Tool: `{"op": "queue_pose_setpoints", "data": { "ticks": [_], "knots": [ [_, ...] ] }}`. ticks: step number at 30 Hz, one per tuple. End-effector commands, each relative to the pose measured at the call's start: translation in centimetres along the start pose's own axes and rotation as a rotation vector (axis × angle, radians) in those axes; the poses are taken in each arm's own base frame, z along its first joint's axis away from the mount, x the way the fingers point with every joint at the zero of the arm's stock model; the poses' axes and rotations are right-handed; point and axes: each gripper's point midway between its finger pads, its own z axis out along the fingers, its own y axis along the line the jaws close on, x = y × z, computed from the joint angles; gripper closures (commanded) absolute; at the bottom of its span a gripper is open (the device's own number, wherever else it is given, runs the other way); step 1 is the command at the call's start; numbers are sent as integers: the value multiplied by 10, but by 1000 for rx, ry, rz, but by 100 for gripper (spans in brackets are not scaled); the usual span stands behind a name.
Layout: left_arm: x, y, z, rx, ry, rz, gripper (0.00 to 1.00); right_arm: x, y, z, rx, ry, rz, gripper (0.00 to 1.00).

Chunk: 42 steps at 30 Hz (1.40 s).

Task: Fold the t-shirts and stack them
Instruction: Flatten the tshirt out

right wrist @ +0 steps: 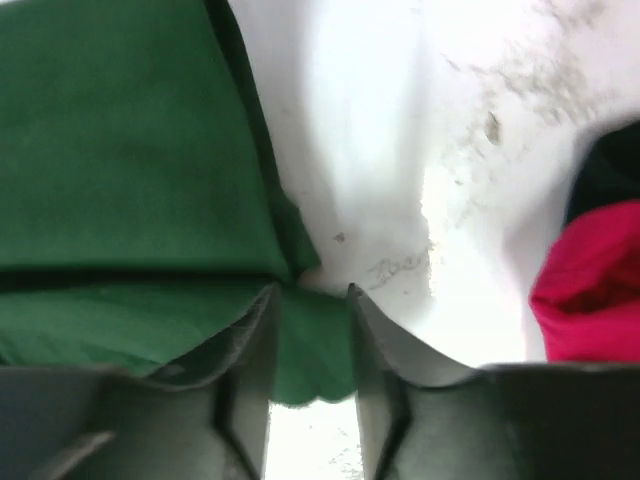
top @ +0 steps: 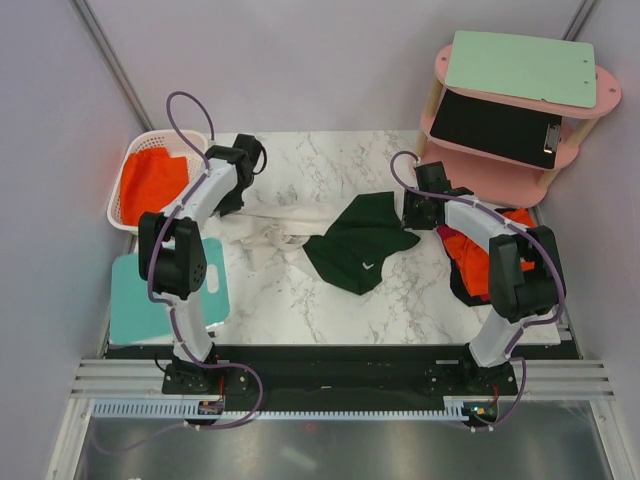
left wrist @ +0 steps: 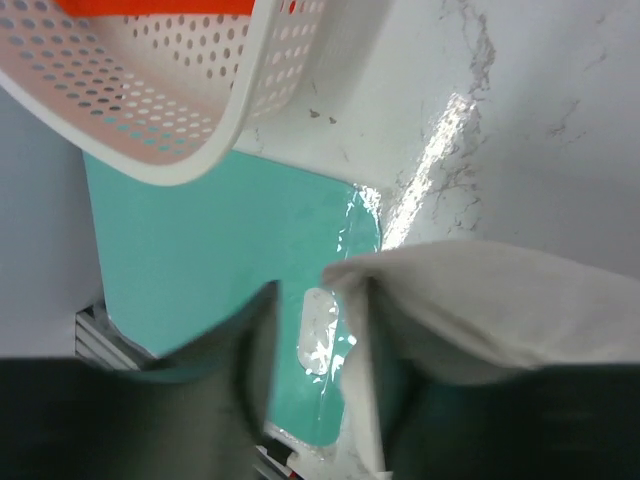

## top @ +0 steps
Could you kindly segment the dark green t shirt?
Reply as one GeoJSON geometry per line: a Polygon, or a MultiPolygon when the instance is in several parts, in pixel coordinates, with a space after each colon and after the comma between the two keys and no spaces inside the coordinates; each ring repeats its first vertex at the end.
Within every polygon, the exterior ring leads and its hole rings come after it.
{"type": "Polygon", "coordinates": [[[326,233],[311,236],[303,249],[322,280],[364,295],[382,282],[388,257],[419,242],[403,229],[394,193],[387,191],[356,196],[326,233]]]}

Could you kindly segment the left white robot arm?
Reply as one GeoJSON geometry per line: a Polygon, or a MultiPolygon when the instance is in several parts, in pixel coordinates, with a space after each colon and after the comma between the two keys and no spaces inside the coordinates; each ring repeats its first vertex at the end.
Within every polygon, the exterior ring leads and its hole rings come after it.
{"type": "Polygon", "coordinates": [[[243,192],[265,169],[267,153],[247,134],[237,135],[230,147],[196,152],[203,160],[201,173],[164,210],[140,217],[138,268],[148,299],[168,315],[174,356],[190,363],[185,382],[208,393],[218,385],[220,371],[211,356],[213,342],[200,300],[207,270],[201,230],[211,215],[242,208],[243,192]]]}

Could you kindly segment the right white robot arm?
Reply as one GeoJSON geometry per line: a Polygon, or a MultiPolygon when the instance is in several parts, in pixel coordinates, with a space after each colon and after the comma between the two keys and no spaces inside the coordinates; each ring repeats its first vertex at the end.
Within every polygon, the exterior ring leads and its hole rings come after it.
{"type": "Polygon", "coordinates": [[[507,362],[524,331],[551,323],[561,313],[565,283],[553,231],[529,227],[483,204],[464,188],[454,188],[440,162],[415,167],[417,185],[405,190],[406,227],[460,234],[488,257],[492,307],[469,345],[472,360],[458,368],[467,392],[483,392],[496,367],[507,362]]]}

